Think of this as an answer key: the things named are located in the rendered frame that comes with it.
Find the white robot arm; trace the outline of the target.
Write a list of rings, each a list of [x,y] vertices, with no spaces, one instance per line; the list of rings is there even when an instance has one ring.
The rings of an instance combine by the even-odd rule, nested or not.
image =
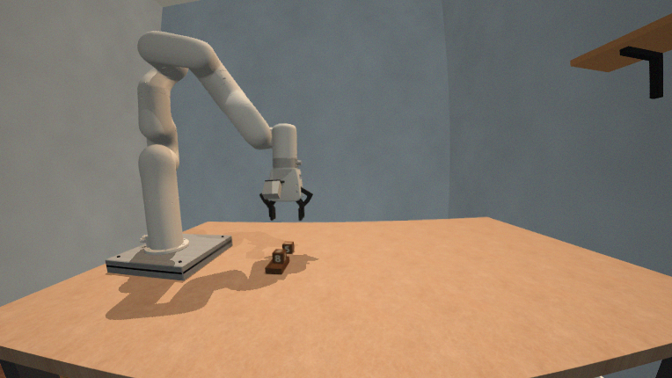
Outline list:
[[[188,69],[252,147],[273,149],[273,168],[297,168],[302,161],[296,159],[296,127],[290,124],[269,127],[208,43],[151,31],[141,36],[137,48],[140,56],[154,67],[137,87],[139,129],[147,138],[147,148],[138,160],[148,231],[140,243],[146,243],[146,254],[164,255],[189,245],[181,226],[176,174],[178,135],[170,100],[172,87],[186,76]]]

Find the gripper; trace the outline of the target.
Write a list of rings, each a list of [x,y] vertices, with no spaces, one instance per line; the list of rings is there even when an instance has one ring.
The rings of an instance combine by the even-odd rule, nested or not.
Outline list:
[[[263,198],[262,193],[259,195],[268,207],[270,220],[272,221],[275,219],[274,203],[276,201],[295,201],[299,205],[298,216],[299,221],[301,221],[304,218],[304,207],[309,203],[313,193],[303,188],[300,169],[273,168],[270,172],[269,180],[274,179],[280,179],[281,181],[284,181],[281,188],[281,197],[279,199],[272,199],[269,201]],[[302,200],[303,193],[307,195],[305,201]]]

